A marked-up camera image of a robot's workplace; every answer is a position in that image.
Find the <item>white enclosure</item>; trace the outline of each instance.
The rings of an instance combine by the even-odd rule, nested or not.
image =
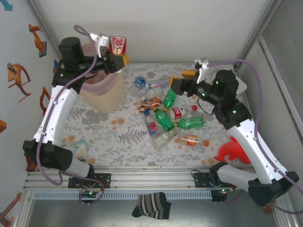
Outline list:
[[[193,63],[194,59],[202,57],[210,62],[235,58],[250,61],[259,71],[263,85],[264,110],[259,132],[281,164],[303,178],[302,108],[298,104],[302,97],[298,86],[302,76],[300,68],[293,69],[299,61],[284,64],[291,59],[292,52],[289,50],[296,52],[296,59],[302,59],[302,32],[295,32],[300,22],[293,19],[293,14],[302,18],[300,13],[303,5],[300,0],[294,0],[291,4],[286,0],[9,0],[9,3],[13,5],[13,10],[1,9],[0,13],[0,120],[7,123],[7,129],[0,133],[0,182],[3,191],[0,211],[23,189],[26,177],[29,182],[25,185],[29,188],[39,184],[35,182],[36,179],[41,181],[42,188],[48,187],[39,173],[27,176],[22,144],[24,140],[32,139],[41,124],[43,116],[39,97],[43,86],[51,91],[53,60],[60,58],[58,44],[68,36],[77,36],[83,43],[87,42],[74,30],[75,24],[96,34],[102,32],[125,36],[131,62]],[[47,55],[42,58],[39,58],[34,36],[28,30],[29,23],[39,25],[39,36],[42,41],[47,41]],[[281,28],[280,24],[291,27],[291,39],[288,29]],[[287,41],[276,40],[277,34]],[[13,83],[7,80],[9,62],[23,65],[31,78],[24,86],[31,95],[20,103],[18,100],[23,94],[18,87],[8,88]],[[259,94],[255,76],[248,66],[236,62],[235,65],[239,77],[248,86],[246,98],[253,117],[256,117]],[[294,92],[288,91],[295,85]],[[103,167],[97,166],[96,169],[101,171]],[[127,167],[122,170],[114,167],[108,169],[118,174],[118,182],[122,183],[121,186],[119,183],[117,185],[125,187],[123,190],[131,187],[137,177],[143,175],[141,167],[131,169],[129,171],[133,171],[135,176],[125,180],[123,171],[128,171]],[[187,168],[180,170],[172,167],[166,171],[172,175],[183,175],[181,187],[182,190],[187,189],[185,182],[191,180]],[[57,177],[54,171],[49,170],[48,173]],[[153,174],[151,180],[167,180],[159,169]],[[65,176],[64,180],[62,190],[66,190],[68,177]],[[29,192],[27,199],[31,200],[32,195]],[[303,196],[295,188],[290,190],[289,195],[294,209],[301,210]],[[277,203],[283,206],[289,202],[287,198],[288,195]],[[291,209],[292,204],[288,203],[289,207],[285,208]],[[280,226],[283,226],[282,222],[296,222],[295,216],[281,216],[279,212],[277,216]],[[303,217],[298,216],[298,220],[303,225]]]

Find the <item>red toy dolphin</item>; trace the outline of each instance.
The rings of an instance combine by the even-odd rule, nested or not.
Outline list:
[[[224,144],[220,149],[218,156],[214,157],[219,162],[226,162],[225,156],[229,155],[229,160],[235,160],[236,158],[240,159],[244,164],[251,164],[250,159],[245,154],[241,145],[237,142],[234,137],[231,137],[231,142]]]

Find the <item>white wall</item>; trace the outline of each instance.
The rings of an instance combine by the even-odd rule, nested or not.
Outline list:
[[[259,124],[259,132],[287,170],[297,172],[300,177],[299,185],[303,187],[303,147],[258,43],[253,46],[246,59],[257,68],[263,86],[264,110]],[[246,65],[241,66],[238,75],[248,85],[246,95],[252,115],[256,117],[259,108],[259,93],[255,75]],[[294,209],[302,210],[303,196],[294,187],[290,190],[290,196]],[[303,216],[297,217],[300,224],[303,225]]]
[[[89,32],[127,38],[132,62],[239,57],[270,0],[35,0],[57,38]]]
[[[42,121],[39,97],[42,86],[50,92],[53,78],[54,53],[47,48],[47,55],[39,58],[34,36],[28,24],[36,25],[26,3],[10,0],[13,11],[4,11],[0,6],[0,119],[7,123],[7,129],[0,133],[0,211],[3,211],[20,192],[26,177],[26,160],[22,149],[24,140],[31,140]],[[41,32],[40,38],[45,41]],[[17,86],[8,88],[7,63],[19,63],[25,67],[31,82],[24,85],[31,92],[25,100]]]

